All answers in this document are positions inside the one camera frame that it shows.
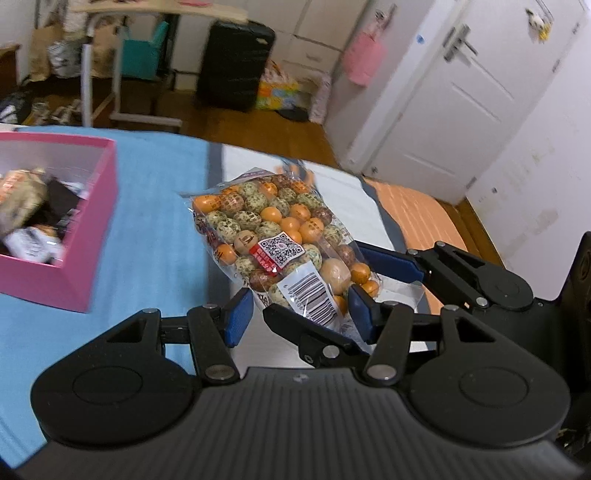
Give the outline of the wooden nightstand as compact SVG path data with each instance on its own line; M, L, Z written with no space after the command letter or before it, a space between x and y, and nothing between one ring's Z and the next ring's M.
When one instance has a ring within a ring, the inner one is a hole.
M0 98L4 99L18 86L17 54L21 48L18 43L2 45L0 50Z

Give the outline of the clear bag of coated nuts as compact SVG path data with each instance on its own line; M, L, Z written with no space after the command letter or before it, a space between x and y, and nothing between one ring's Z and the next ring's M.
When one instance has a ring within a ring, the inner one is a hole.
M252 169L181 197L216 265L260 308L280 305L374 345L386 315L363 300L421 301L418 277L394 252L353 239L318 189L294 173Z

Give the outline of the colourful gift bag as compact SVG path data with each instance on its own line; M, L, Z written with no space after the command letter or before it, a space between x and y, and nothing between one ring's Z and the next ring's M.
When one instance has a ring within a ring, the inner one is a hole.
M259 80L259 90L256 96L257 110L291 110L297 104L297 92L300 83L283 71L280 65L270 60L264 68Z

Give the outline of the white paper bag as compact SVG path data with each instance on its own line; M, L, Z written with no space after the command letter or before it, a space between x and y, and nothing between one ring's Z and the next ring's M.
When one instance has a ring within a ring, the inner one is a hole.
M325 73L312 79L314 88L311 91L311 105L308 109L308 120L322 124L327 117L329 98L332 93L332 77Z

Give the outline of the brown paper bag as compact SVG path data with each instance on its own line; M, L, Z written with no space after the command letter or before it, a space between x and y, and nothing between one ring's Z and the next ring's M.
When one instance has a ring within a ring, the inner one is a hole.
M32 82L45 81L51 75L48 48L63 38L60 24L35 29L29 52L29 75Z

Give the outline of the pink storage box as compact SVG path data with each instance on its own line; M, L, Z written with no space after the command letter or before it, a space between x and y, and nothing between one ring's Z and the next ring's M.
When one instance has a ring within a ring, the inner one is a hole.
M118 195L116 143L61 133L3 132L1 171L40 168L48 198L26 226L51 226L50 259L1 257L1 292L74 312L88 309L103 240Z

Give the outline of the pink hanging bag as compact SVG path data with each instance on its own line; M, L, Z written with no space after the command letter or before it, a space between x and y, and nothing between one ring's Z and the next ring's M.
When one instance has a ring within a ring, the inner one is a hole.
M362 32L353 39L342 57L342 68L349 82L367 87L376 75L386 55L381 34Z

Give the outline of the black suitcase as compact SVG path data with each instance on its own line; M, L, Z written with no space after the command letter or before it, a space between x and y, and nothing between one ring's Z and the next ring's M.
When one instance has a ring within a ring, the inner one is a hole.
M197 77L195 105L242 112L252 109L274 41L276 33L262 23L214 21Z

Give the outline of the black snack bar wrapper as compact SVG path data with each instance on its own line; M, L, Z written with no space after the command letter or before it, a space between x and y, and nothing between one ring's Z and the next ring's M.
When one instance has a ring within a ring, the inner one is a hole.
M27 227L50 227L60 240L66 236L81 198L55 177L47 183L47 199L26 221Z

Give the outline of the white door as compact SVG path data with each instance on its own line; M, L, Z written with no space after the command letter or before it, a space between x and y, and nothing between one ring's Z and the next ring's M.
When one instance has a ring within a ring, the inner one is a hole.
M455 204L546 90L586 8L581 1L471 1L454 26L479 55L438 56L363 173Z

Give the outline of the white adjustable desk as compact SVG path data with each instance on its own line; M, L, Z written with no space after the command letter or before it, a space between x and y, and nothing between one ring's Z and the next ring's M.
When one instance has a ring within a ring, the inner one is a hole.
M182 121L177 118L122 112L122 78L127 76L162 85L175 79L170 62L176 25L181 16L200 16L235 24L245 24L249 20L245 9L215 1L76 1L69 11L86 16L81 51L80 107L82 125L87 128L92 127L100 112L111 104L113 110L110 120L113 122L154 125L179 131ZM150 39L134 40L130 37L128 20L132 16L151 16L157 20ZM121 20L121 24L117 26L111 92L95 108L92 90L93 44L98 24L109 17Z

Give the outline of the sneakers on floor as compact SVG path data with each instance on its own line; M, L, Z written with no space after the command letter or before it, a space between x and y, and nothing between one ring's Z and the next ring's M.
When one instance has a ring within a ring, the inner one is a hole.
M32 104L30 115L26 118L27 126L80 126L82 124L81 101L74 99L67 105L51 109L46 101Z

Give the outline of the white wardrobe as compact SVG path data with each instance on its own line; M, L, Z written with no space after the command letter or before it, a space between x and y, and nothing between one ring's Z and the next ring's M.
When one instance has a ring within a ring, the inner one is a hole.
M311 71L331 73L356 28L367 3L359 0L225 1L242 8L249 20L276 33L270 59L294 76ZM212 21L202 16L183 16L178 25L172 68L175 87L193 91Z

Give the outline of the white noodle snack bag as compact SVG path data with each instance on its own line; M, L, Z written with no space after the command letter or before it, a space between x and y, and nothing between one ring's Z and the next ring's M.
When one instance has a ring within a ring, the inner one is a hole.
M43 170L17 169L1 178L1 236L21 228L47 199Z

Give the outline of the teal tote bag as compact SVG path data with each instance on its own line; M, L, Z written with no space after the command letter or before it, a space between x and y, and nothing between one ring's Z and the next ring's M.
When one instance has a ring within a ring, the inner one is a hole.
M155 80L167 30L168 23L161 21L150 40L137 40L131 37L129 27L125 25L122 29L121 74L140 80Z

